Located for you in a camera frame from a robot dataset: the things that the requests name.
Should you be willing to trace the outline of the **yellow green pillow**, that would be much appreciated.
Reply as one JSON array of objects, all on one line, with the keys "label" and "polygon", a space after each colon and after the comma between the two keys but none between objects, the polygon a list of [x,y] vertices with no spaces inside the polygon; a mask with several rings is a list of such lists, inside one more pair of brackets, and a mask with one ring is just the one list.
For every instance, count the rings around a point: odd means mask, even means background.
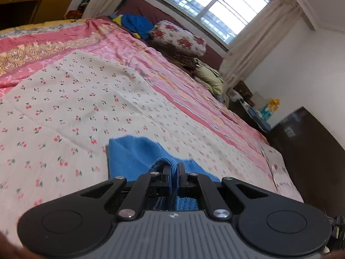
[{"label": "yellow green pillow", "polygon": [[194,58],[194,66],[195,80],[200,80],[212,95],[221,96],[223,94],[223,80],[218,70],[208,66],[198,58]]}]

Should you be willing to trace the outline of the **cluttered bedside table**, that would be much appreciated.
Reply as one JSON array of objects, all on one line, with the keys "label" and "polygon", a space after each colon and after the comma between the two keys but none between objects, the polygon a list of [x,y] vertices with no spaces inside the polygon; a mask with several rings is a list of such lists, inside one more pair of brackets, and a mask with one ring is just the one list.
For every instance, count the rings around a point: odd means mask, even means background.
[{"label": "cluttered bedside table", "polygon": [[268,120],[278,110],[279,99],[265,99],[257,92],[253,94],[244,81],[239,81],[228,96],[230,111],[262,134],[271,130]]}]

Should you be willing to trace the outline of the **floral red white pillow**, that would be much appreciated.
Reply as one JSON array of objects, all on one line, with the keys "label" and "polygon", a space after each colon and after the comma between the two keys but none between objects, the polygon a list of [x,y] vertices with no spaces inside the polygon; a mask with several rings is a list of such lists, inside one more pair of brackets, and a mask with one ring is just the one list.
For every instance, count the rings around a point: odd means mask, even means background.
[{"label": "floral red white pillow", "polygon": [[153,44],[188,56],[206,53],[206,41],[169,21],[159,21],[149,32]]}]

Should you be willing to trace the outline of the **blue yellow garment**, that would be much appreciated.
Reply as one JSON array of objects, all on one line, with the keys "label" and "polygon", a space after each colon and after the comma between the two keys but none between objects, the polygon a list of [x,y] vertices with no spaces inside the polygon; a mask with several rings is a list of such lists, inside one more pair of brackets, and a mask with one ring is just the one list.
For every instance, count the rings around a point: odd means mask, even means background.
[{"label": "blue yellow garment", "polygon": [[154,28],[154,25],[146,17],[139,15],[125,13],[111,14],[108,17],[119,26],[129,30],[137,39],[149,40],[150,32]]}]

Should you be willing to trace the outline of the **blue knitted sweater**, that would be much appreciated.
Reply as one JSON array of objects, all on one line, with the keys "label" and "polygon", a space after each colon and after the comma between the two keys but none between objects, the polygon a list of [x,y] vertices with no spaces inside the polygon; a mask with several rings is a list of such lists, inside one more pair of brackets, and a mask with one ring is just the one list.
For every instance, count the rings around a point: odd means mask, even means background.
[{"label": "blue knitted sweater", "polygon": [[160,170],[164,164],[169,165],[170,195],[168,197],[159,197],[153,206],[154,210],[198,210],[198,204],[194,198],[177,196],[179,163],[184,164],[186,173],[204,174],[214,182],[219,181],[217,177],[206,172],[193,159],[182,160],[176,158],[165,151],[159,143],[146,137],[123,136],[110,139],[107,158],[109,178],[124,176],[128,181],[137,180],[141,174]]}]

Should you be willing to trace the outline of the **pink striped bedspread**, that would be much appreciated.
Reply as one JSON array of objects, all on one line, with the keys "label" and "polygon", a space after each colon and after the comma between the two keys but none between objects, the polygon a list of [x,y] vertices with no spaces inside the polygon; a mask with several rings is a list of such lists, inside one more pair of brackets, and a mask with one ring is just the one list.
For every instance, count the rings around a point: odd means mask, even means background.
[{"label": "pink striped bedspread", "polygon": [[1,32],[1,208],[105,180],[108,140],[126,135],[159,142],[216,177],[301,199],[257,130],[111,22]]}]

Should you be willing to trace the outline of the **dark red headboard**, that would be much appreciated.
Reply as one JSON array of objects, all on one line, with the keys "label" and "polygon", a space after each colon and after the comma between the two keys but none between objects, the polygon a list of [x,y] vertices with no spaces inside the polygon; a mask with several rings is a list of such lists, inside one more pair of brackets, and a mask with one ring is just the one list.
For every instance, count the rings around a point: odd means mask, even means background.
[{"label": "dark red headboard", "polygon": [[191,22],[187,21],[179,14],[159,2],[153,2],[153,5],[146,0],[127,0],[123,6],[117,10],[117,14],[130,13],[146,17],[152,24],[160,21],[169,21],[186,31],[191,32],[197,37],[203,38],[206,43],[206,52],[200,59],[214,69],[219,69],[223,60],[224,52],[216,45],[206,34],[202,33]]}]

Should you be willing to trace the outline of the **dark brown cabinet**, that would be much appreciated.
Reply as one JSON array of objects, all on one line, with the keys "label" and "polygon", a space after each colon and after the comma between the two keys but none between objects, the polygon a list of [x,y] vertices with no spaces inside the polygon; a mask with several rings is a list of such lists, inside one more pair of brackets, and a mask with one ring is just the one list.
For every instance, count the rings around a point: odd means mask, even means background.
[{"label": "dark brown cabinet", "polygon": [[344,215],[344,148],[301,107],[267,133],[305,203],[328,216]]}]

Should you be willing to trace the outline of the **window with bars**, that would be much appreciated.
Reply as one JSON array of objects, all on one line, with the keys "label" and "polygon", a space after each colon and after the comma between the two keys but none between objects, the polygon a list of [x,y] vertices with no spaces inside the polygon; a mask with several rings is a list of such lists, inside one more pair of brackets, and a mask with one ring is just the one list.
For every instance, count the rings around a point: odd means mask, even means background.
[{"label": "window with bars", "polygon": [[224,46],[272,0],[166,0]]}]

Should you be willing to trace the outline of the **beige right curtain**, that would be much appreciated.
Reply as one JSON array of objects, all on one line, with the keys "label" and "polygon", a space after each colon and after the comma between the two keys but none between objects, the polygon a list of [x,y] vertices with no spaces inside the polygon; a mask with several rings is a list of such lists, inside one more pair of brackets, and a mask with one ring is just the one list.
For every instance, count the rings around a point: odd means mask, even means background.
[{"label": "beige right curtain", "polygon": [[296,0],[272,0],[230,42],[219,72],[223,91],[244,80],[287,35],[302,14]]}]

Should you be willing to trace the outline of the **cherry print white sheet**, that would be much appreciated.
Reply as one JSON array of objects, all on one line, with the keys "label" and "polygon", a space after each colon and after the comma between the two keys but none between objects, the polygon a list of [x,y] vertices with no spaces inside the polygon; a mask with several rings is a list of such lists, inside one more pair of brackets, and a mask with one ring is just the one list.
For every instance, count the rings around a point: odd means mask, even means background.
[{"label": "cherry print white sheet", "polygon": [[1,98],[1,232],[18,243],[24,212],[106,180],[108,141],[126,135],[276,190],[263,136],[182,70],[76,50]]}]

